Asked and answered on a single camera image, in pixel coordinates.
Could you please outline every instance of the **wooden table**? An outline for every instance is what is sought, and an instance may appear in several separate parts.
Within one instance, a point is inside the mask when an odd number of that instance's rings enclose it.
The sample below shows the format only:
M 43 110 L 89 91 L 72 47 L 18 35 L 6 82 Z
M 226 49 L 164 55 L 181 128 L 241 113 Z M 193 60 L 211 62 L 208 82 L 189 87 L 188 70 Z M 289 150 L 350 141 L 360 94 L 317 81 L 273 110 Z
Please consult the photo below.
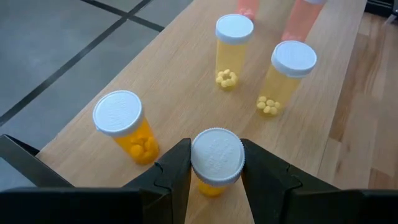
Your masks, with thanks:
M 285 113 L 266 121 L 255 110 L 257 94 L 279 43 L 293 0 L 263 0 L 248 61 L 235 91 L 214 82 L 215 22 L 231 13 L 230 0 L 194 0 L 38 155 L 75 186 L 120 187 L 149 166 L 137 166 L 98 133 L 91 114 L 114 90 L 131 90 L 143 101 L 161 153 L 181 138 L 211 127 L 232 130 L 295 166 L 317 175 L 366 0 L 328 1 L 308 44 L 318 54 L 314 71 Z M 252 223 L 239 180 L 216 199 L 205 198 L 193 178 L 187 223 Z

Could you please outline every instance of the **floor tile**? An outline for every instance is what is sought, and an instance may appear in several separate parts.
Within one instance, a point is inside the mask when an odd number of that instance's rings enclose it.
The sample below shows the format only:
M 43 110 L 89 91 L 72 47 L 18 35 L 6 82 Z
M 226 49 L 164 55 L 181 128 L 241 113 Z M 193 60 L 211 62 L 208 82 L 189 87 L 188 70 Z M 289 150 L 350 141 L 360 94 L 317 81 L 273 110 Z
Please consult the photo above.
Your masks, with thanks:
M 10 119 L 2 131 L 42 149 L 157 34 L 126 21 Z
M 166 27 L 192 0 L 152 0 L 136 16 Z
M 97 0 L 101 3 L 120 9 L 124 12 L 129 12 L 134 6 L 138 5 L 141 0 Z
M 0 1 L 0 116 L 118 19 L 83 1 Z

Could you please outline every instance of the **prescription bottle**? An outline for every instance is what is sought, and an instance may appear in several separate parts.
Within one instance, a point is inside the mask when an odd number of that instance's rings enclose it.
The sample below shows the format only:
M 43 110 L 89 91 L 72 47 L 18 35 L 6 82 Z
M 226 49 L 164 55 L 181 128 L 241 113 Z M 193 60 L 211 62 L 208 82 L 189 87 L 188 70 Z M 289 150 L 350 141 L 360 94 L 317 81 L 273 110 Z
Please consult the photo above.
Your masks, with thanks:
M 225 15 L 216 23 L 216 83 L 223 90 L 238 83 L 253 29 L 252 21 L 240 14 Z
M 97 102 L 95 127 L 112 137 L 140 165 L 154 162 L 159 146 L 144 116 L 138 96 L 127 90 L 111 92 Z
M 259 4 L 259 0 L 238 0 L 236 13 L 244 15 L 253 21 L 259 10 Z
M 279 114 L 293 95 L 301 79 L 317 62 L 315 51 L 307 44 L 287 40 L 278 44 L 271 56 L 271 65 L 257 97 L 257 110 L 264 115 Z
M 239 179 L 244 148 L 237 135 L 223 128 L 207 129 L 193 140 L 191 147 L 191 164 L 203 195 L 219 196 Z
M 282 40 L 304 42 L 326 0 L 296 0 L 285 26 Z

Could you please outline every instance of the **pill bottle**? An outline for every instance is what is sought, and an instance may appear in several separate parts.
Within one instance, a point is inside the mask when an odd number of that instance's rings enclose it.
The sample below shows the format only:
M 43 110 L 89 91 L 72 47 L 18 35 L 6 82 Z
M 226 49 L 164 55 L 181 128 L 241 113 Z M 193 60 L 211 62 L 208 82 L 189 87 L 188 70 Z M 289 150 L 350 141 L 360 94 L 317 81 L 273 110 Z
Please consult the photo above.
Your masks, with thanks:
M 93 111 L 95 127 L 112 137 L 140 165 L 154 162 L 159 146 L 138 96 L 127 90 L 108 93 Z
M 244 148 L 237 135 L 223 128 L 207 129 L 193 140 L 191 147 L 192 168 L 203 195 L 219 196 L 239 179 Z
M 326 0 L 296 0 L 285 26 L 282 40 L 304 42 Z
M 254 25 L 240 14 L 229 14 L 216 23 L 216 83 L 223 90 L 232 90 L 242 72 L 248 40 Z
M 244 15 L 252 21 L 256 18 L 259 10 L 259 0 L 238 0 L 238 8 L 236 13 Z
M 299 41 L 287 40 L 278 44 L 271 56 L 271 65 L 256 101 L 256 108 L 264 115 L 279 114 L 317 62 L 315 51 Z

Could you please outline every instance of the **white cap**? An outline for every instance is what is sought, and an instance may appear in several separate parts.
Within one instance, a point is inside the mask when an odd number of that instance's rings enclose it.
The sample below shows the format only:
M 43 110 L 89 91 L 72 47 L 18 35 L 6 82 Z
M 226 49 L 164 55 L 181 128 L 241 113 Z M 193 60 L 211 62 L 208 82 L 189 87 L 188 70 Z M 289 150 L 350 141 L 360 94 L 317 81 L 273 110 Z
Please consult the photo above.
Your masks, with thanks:
M 228 14 L 217 20 L 216 36 L 220 41 L 231 44 L 246 43 L 254 30 L 253 22 L 240 14 Z
M 212 186 L 233 184 L 243 169 L 243 144 L 231 131 L 207 129 L 192 142 L 191 163 L 204 183 Z
M 326 0 L 304 0 L 304 1 L 312 3 L 312 4 L 323 4 L 326 2 Z
M 118 90 L 108 93 L 95 105 L 93 120 L 98 131 L 108 136 L 125 136 L 144 119 L 141 100 L 134 93 Z
M 317 54 L 307 44 L 287 40 L 275 47 L 271 63 L 276 70 L 290 78 L 303 78 L 317 63 Z

